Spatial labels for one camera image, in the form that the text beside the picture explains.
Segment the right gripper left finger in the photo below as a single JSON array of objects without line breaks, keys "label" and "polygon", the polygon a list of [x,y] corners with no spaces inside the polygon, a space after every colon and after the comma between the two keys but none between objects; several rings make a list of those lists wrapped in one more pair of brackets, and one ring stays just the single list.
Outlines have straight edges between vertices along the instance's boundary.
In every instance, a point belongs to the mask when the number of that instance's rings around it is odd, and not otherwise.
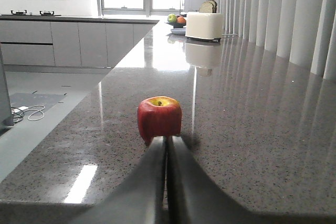
[{"label": "right gripper left finger", "polygon": [[155,137],[129,176],[105,200],[70,223],[162,223],[165,140]]}]

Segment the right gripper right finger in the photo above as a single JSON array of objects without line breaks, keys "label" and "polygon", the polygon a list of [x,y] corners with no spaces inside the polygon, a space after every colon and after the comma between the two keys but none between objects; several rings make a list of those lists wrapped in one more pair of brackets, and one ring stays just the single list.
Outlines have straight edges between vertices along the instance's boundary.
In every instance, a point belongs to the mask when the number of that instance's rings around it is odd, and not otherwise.
[{"label": "right gripper right finger", "polygon": [[252,214],[207,176],[181,137],[169,137],[166,143],[172,223],[252,223]]}]

